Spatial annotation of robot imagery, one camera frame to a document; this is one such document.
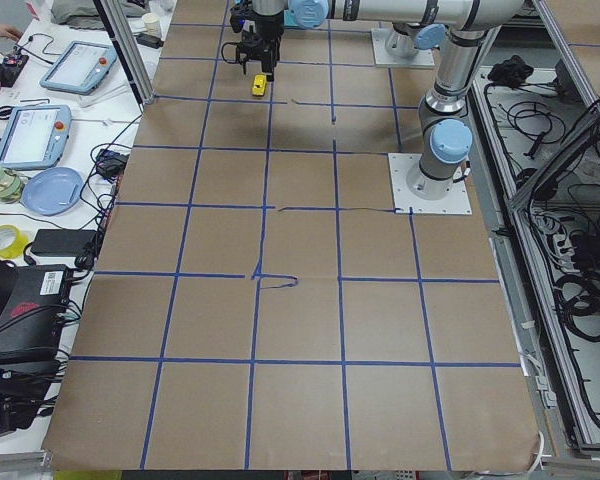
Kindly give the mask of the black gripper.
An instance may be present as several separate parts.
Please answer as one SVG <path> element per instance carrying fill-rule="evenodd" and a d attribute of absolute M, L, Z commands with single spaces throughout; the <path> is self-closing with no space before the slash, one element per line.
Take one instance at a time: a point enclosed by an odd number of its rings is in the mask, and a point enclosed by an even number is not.
<path fill-rule="evenodd" d="M 275 81 L 274 69 L 280 59 L 280 43 L 280 36 L 265 40 L 255 31 L 243 30 L 236 46 L 235 60 L 244 70 L 249 61 L 259 61 L 267 81 L 272 83 Z"/>

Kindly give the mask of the person's hand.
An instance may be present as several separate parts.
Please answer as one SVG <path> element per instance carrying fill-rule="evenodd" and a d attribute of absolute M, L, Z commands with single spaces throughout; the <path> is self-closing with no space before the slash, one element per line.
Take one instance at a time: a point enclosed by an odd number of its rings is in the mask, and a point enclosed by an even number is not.
<path fill-rule="evenodd" d="M 13 25 L 0 23 L 0 38 L 7 38 L 13 41 L 21 39 L 23 32 Z"/>

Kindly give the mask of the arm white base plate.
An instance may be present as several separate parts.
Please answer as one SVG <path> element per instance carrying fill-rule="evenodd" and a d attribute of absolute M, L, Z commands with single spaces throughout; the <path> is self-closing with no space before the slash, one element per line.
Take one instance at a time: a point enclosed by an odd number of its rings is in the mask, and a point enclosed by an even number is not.
<path fill-rule="evenodd" d="M 435 66 L 433 44 L 425 39 L 425 28 L 403 25 L 396 29 L 373 28 L 371 44 L 377 67 L 432 70 Z"/>
<path fill-rule="evenodd" d="M 446 180 L 433 180 L 420 169 L 420 154 L 388 155 L 394 210 L 398 214 L 471 215 L 462 168 Z"/>

